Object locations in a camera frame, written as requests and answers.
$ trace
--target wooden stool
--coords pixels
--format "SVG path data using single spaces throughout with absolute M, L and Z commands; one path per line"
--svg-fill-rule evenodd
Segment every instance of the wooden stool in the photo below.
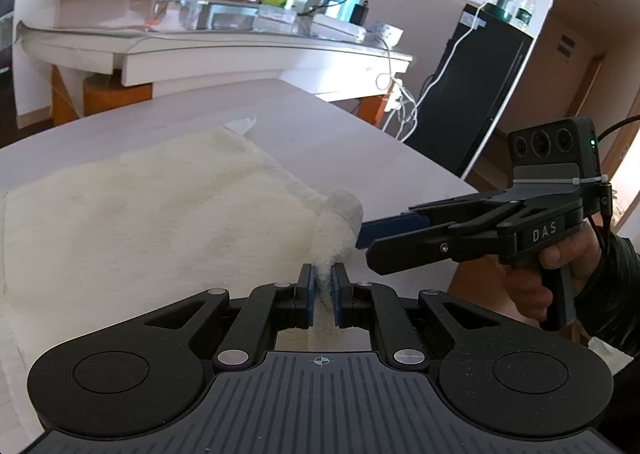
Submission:
M 113 75 L 92 75 L 84 80 L 84 114 L 95 115 L 122 106 L 151 100 L 153 86 L 142 84 L 125 88 L 122 85 L 122 72 Z

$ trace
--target white cable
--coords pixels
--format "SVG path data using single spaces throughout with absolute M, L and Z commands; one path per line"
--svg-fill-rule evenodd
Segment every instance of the white cable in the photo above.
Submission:
M 436 84 L 438 82 L 441 81 L 442 77 L 444 76 L 444 73 L 447 71 L 447 68 L 449 67 L 449 63 L 451 62 L 451 59 L 453 59 L 454 54 L 456 53 L 456 50 L 458 49 L 458 47 L 460 46 L 460 43 L 462 43 L 462 41 L 464 41 L 470 34 L 471 32 L 473 32 L 474 30 L 476 30 L 476 22 L 478 21 L 478 18 L 480 17 L 480 11 L 488 5 L 489 1 L 491 0 L 486 0 L 484 3 L 482 3 L 478 9 L 476 10 L 476 15 L 474 16 L 474 20 L 471 23 L 471 28 L 469 28 L 465 34 L 459 38 L 459 40 L 456 41 L 456 44 L 453 45 L 453 48 L 451 49 L 451 53 L 449 54 L 449 58 L 446 60 L 446 62 L 444 63 L 444 66 L 442 67 L 442 70 L 440 72 L 440 74 L 438 75 L 438 78 L 436 78 L 436 80 L 432 81 L 431 84 L 429 85 L 429 87 L 424 91 L 424 93 L 422 94 L 422 96 L 420 97 L 420 100 L 418 100 L 417 103 L 414 104 L 414 111 L 412 111 L 411 117 L 414 120 L 414 125 L 412 126 L 412 128 L 409 130 L 409 132 L 401 139 L 401 142 L 406 142 L 409 137 L 411 137 L 411 135 L 413 135 L 415 133 L 415 130 L 418 128 L 418 106 L 420 104 L 422 104 L 422 102 L 424 102 L 424 99 L 427 97 L 427 95 L 429 94 L 429 92 L 431 91 L 431 89 L 436 86 Z

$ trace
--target ribbed gray plate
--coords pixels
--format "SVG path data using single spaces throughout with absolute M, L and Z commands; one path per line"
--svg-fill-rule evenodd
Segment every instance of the ribbed gray plate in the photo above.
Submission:
M 49 432 L 33 454 L 609 454 L 591 431 L 551 442 L 505 439 L 451 412 L 425 376 L 373 353 L 271 352 L 220 374 L 185 418 L 145 437 L 82 440 Z

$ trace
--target black sleeve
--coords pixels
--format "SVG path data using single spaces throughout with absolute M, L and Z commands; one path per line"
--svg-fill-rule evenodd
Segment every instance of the black sleeve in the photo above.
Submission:
M 614 348 L 640 355 L 640 256 L 631 242 L 610 235 L 610 250 L 575 298 L 587 333 Z

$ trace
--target bottle label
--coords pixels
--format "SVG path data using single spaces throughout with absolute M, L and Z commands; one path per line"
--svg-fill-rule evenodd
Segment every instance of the bottle label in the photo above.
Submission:
M 529 26 L 532 17 L 531 12 L 527 12 L 525 9 L 518 9 L 518 13 L 516 14 L 516 19 L 522 21 L 527 26 Z

